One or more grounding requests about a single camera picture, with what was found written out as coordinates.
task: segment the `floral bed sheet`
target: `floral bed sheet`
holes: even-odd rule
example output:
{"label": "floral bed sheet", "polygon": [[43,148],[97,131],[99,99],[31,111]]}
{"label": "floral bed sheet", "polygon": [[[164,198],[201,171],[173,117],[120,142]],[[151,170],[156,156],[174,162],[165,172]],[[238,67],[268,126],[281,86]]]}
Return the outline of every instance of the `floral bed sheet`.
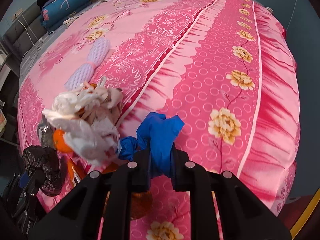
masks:
{"label": "floral bed sheet", "polygon": [[[39,144],[43,108],[65,91],[95,40],[111,53],[91,82],[121,87],[122,136],[149,112],[185,123],[176,147],[207,170],[237,175],[274,214],[292,186],[299,144],[295,61],[281,24],[252,0],[111,0],[77,19],[36,62],[18,103],[21,148]],[[103,170],[73,156],[86,172]],[[51,210],[70,190],[38,197]],[[131,239],[190,239],[189,194],[153,179],[152,210],[131,222]]]}

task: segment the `silver screw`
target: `silver screw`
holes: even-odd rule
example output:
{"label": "silver screw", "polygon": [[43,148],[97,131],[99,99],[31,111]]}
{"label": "silver screw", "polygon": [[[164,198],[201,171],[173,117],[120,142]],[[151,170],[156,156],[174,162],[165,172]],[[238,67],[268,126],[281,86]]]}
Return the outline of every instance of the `silver screw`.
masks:
{"label": "silver screw", "polygon": [[90,176],[90,178],[95,179],[100,176],[100,172],[99,171],[91,171],[89,176]]}
{"label": "silver screw", "polygon": [[189,169],[192,169],[196,166],[196,164],[194,162],[186,162],[185,166]]}
{"label": "silver screw", "polygon": [[129,162],[128,163],[128,167],[130,168],[130,169],[134,169],[134,168],[136,168],[138,166],[138,164],[136,163],[136,162]]}
{"label": "silver screw", "polygon": [[222,175],[227,179],[230,179],[232,177],[232,173],[230,171],[224,171]]}

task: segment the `gray bed sheet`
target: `gray bed sheet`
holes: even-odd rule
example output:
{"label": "gray bed sheet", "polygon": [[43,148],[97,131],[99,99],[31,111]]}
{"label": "gray bed sheet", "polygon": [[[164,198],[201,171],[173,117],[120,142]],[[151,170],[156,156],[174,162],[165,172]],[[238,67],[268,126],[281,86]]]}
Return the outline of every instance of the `gray bed sheet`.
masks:
{"label": "gray bed sheet", "polygon": [[[79,14],[84,13],[85,11],[91,9],[94,6],[97,6],[100,2],[106,2],[108,0],[102,0],[95,2],[85,8],[83,11],[79,12]],[[67,27],[65,25],[60,26],[56,31],[45,34],[36,44],[35,46],[26,53],[25,57],[22,59],[20,65],[20,79],[19,86],[23,83],[25,77],[32,69],[37,60],[41,57],[41,55],[48,49],[48,47],[63,33]]]}

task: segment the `orange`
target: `orange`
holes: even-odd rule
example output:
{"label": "orange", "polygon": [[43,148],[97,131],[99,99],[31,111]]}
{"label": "orange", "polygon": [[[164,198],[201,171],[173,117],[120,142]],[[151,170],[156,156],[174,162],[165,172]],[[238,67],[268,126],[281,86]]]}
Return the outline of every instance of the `orange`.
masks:
{"label": "orange", "polygon": [[56,149],[63,153],[71,153],[73,150],[65,143],[63,135],[65,132],[63,130],[55,130],[53,133],[53,143]]}

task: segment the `power outlet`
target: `power outlet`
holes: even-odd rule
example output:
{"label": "power outlet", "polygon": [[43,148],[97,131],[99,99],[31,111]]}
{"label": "power outlet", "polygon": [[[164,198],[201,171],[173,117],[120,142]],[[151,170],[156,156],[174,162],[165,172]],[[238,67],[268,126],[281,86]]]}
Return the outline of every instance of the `power outlet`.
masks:
{"label": "power outlet", "polygon": [[12,15],[11,20],[14,22],[14,20],[16,19],[16,16],[18,16],[22,12],[23,12],[23,9],[19,9],[14,15]]}

